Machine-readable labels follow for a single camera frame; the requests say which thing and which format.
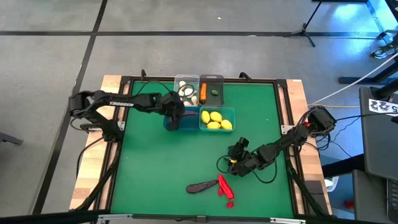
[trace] orange carrot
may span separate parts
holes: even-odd
[[[207,84],[206,84],[206,83],[203,83],[203,84],[201,85],[201,88],[200,88],[200,101],[201,101],[202,103],[205,103],[205,102],[206,102],[206,88],[207,88]]]

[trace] concrete floor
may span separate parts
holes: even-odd
[[[371,3],[385,28],[397,26],[383,0]],[[0,30],[91,31],[100,5],[100,0],[5,0]],[[99,29],[289,32],[299,29],[316,5],[309,0],[113,0]],[[337,3],[323,3],[308,31],[379,32],[365,4]],[[29,213],[88,39],[0,36],[0,94],[5,96],[0,99],[0,131],[24,139],[22,146],[0,145],[0,216]],[[97,37],[81,90],[99,89],[103,75],[138,75],[142,68],[148,75],[236,77],[245,71],[253,78],[302,79],[311,103],[343,87],[337,77],[363,76],[383,61],[369,57],[383,41],[313,40],[316,48],[301,37]],[[359,105],[358,86],[323,103]],[[330,111],[336,118],[359,114],[357,109]],[[339,122],[337,128],[349,122]],[[352,156],[363,151],[360,129],[357,122],[337,139]],[[86,134],[68,130],[43,212],[68,210],[85,140]],[[322,155],[347,157],[334,145]]]

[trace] green table surface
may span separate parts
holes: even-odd
[[[173,88],[173,83],[165,84]],[[135,82],[132,94],[141,86]],[[142,92],[166,90],[149,83]],[[217,179],[216,160],[240,137],[250,141],[250,151],[280,138],[272,85],[225,83],[224,106],[236,110],[231,133],[171,132],[164,129],[163,116],[129,110],[111,213],[292,218],[283,152],[271,184],[260,183],[253,174],[224,174],[235,194],[234,208],[226,208],[227,199],[218,196],[217,185],[186,193],[190,184]],[[227,170],[227,162],[221,161],[220,167]],[[257,171],[263,180],[270,180],[274,172],[274,165]]]

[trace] red toy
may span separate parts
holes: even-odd
[[[234,207],[234,202],[233,202],[233,199],[235,198],[234,192],[232,191],[231,187],[228,185],[227,181],[221,174],[218,174],[218,180],[211,180],[208,182],[189,185],[187,187],[187,192],[190,194],[199,193],[203,190],[209,189],[210,187],[216,185],[217,183],[220,184],[220,187],[218,189],[218,195],[223,196],[223,194],[225,194],[226,198],[228,199],[226,207],[227,208]]]

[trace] lemon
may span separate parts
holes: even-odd
[[[219,129],[220,127],[221,127],[221,125],[219,124],[219,122],[215,122],[215,121],[212,121],[207,124],[208,129]]]
[[[210,118],[211,118],[212,121],[217,121],[217,122],[221,122],[223,120],[223,117],[217,111],[211,112],[210,113]]]
[[[207,124],[210,121],[210,114],[207,111],[202,111],[200,115],[201,120]]]
[[[223,120],[221,122],[221,127],[224,129],[232,130],[232,124],[228,120]]]

